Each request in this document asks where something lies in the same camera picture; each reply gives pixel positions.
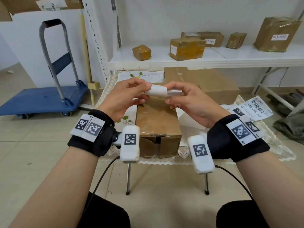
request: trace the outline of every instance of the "black wrist strap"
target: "black wrist strap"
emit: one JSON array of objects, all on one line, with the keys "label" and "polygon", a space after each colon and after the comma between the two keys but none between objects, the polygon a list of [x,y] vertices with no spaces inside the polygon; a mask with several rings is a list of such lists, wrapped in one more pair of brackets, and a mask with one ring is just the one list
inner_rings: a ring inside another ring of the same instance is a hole
[{"label": "black wrist strap", "polygon": [[207,144],[212,158],[231,158],[234,162],[238,162],[254,154],[263,153],[270,149],[262,138],[256,139],[244,146],[241,145],[239,140],[226,126],[236,119],[239,119],[237,115],[228,115],[215,123],[208,131]]},{"label": "black wrist strap", "polygon": [[98,157],[104,156],[110,149],[112,142],[116,137],[116,129],[114,128],[115,124],[113,120],[102,111],[94,109],[88,114],[105,121],[101,129],[101,133],[97,136],[94,142],[72,135],[67,145],[83,149]]}]

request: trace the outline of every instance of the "caster wheel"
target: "caster wheel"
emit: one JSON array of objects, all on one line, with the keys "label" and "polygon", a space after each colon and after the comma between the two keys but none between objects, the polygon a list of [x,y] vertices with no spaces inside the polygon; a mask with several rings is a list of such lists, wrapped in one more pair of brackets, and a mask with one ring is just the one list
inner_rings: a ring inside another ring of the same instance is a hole
[{"label": "caster wheel", "polygon": [[17,116],[21,119],[29,119],[32,115],[30,115],[30,114],[18,114]]},{"label": "caster wheel", "polygon": [[68,111],[68,112],[60,112],[63,116],[65,117],[69,117],[72,115],[72,112],[71,111]]}]

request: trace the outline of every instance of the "blue platform trolley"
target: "blue platform trolley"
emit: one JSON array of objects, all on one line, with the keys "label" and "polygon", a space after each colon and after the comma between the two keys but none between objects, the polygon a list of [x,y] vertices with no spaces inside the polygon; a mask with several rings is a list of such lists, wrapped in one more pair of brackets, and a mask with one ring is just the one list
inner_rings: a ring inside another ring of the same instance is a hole
[{"label": "blue platform trolley", "polygon": [[[63,27],[68,52],[52,63],[47,51],[44,31],[56,25]],[[28,119],[34,113],[60,112],[63,116],[70,116],[81,103],[88,87],[78,78],[65,24],[60,19],[44,21],[39,28],[39,37],[56,87],[24,89],[0,107],[0,115],[17,115],[21,119]],[[76,86],[60,86],[57,75],[70,63]]]}]

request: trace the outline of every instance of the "white shelf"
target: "white shelf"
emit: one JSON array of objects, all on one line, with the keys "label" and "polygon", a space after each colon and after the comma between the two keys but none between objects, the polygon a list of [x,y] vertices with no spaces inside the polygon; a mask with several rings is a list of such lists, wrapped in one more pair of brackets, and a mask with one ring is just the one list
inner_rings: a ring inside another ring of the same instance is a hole
[{"label": "white shelf", "polygon": [[189,69],[202,68],[242,68],[304,66],[304,45],[291,44],[285,53],[260,52],[253,45],[228,49],[205,48],[202,58],[175,61],[169,56],[170,43],[144,43],[152,50],[152,57],[138,61],[132,53],[137,45],[122,46],[108,63],[110,70],[162,70],[164,67],[185,66]]}]

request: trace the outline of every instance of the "lace tablecloth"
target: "lace tablecloth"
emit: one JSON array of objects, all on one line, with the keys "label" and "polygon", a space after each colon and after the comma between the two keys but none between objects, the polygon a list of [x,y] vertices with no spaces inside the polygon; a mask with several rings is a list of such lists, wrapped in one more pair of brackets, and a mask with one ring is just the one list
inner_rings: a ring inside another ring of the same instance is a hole
[{"label": "lace tablecloth", "polygon": [[[95,107],[98,107],[102,101],[105,99],[107,94],[112,90],[112,88],[115,86],[117,81],[117,74],[111,75],[109,77],[109,82],[105,86],[105,89],[98,100]],[[244,103],[244,99],[242,99],[241,96],[238,95],[236,99],[236,103],[242,104]],[[270,146],[270,151],[274,154],[276,154],[281,161],[289,161],[294,160],[295,155],[294,153],[288,149],[286,146],[284,146],[279,139],[277,139],[276,135],[268,128],[268,126],[263,121],[255,122],[255,124],[259,127],[260,130],[262,130],[265,134],[264,140],[267,142],[267,144]],[[100,157],[103,161],[111,161],[115,157],[117,157],[120,154],[120,150],[117,149],[116,146],[111,146],[109,151],[106,153],[105,156]],[[189,154],[188,147],[186,146],[180,146],[178,150],[178,155],[175,157],[170,158],[139,158],[139,163],[143,164],[159,164],[159,165],[191,165],[191,157]],[[234,164],[234,162],[231,159],[226,160],[214,160],[215,164],[219,163],[227,163],[227,164]]]}]

